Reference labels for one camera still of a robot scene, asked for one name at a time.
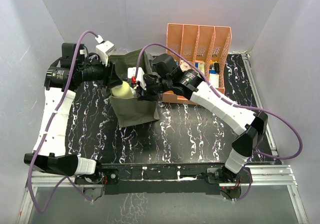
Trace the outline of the pale yellow bottle white cap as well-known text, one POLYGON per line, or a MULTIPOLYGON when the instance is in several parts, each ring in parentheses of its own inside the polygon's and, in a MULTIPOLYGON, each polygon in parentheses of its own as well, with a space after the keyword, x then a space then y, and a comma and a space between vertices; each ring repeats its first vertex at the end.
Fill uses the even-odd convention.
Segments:
POLYGON ((118 85, 112 88, 111 93, 114 97, 118 97, 118 98, 123 98, 123 99, 134 98, 132 88, 125 81, 123 81, 121 85, 118 85))

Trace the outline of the olive green canvas bag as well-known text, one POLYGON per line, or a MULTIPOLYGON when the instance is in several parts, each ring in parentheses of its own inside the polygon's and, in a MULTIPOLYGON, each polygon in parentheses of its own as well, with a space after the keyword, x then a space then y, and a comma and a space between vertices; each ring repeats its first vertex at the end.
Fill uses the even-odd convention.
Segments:
MULTIPOLYGON (((115 63, 115 72, 122 77, 128 68, 136 67, 140 50, 134 50, 127 54, 115 54, 109 60, 115 63)), ((109 96, 111 106, 118 119, 119 127, 129 127, 144 124, 160 119, 156 101, 139 101, 137 98, 119 98, 113 94, 109 96)))

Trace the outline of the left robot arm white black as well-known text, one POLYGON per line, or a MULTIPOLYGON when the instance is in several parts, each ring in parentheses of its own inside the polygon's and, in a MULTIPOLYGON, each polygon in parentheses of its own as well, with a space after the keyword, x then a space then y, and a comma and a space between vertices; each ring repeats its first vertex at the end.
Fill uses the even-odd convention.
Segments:
POLYGON ((73 72, 70 68, 76 44, 63 43, 61 47, 62 56, 49 66, 45 75, 45 106, 39 136, 33 151, 25 154, 23 161, 26 165, 34 162, 33 169, 43 173, 85 175, 97 184, 103 179, 102 169, 95 160, 66 154, 66 131, 76 91, 82 83, 94 81, 106 89, 122 84, 115 63, 109 61, 115 45, 104 41, 89 53, 81 44, 73 72))

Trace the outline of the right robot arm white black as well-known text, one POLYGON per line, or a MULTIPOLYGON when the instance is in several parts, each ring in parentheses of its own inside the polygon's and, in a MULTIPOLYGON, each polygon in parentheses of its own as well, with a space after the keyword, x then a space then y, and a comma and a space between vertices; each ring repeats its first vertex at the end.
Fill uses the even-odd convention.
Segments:
POLYGON ((237 138, 232 142, 229 157, 219 170, 219 178, 235 182, 266 133, 267 114, 240 108, 225 95, 216 94, 200 72, 194 69, 181 70, 173 57, 166 53, 156 57, 151 63, 155 68, 154 73, 138 72, 139 99, 153 101, 158 94, 171 91, 204 107, 226 122, 237 134, 237 138))

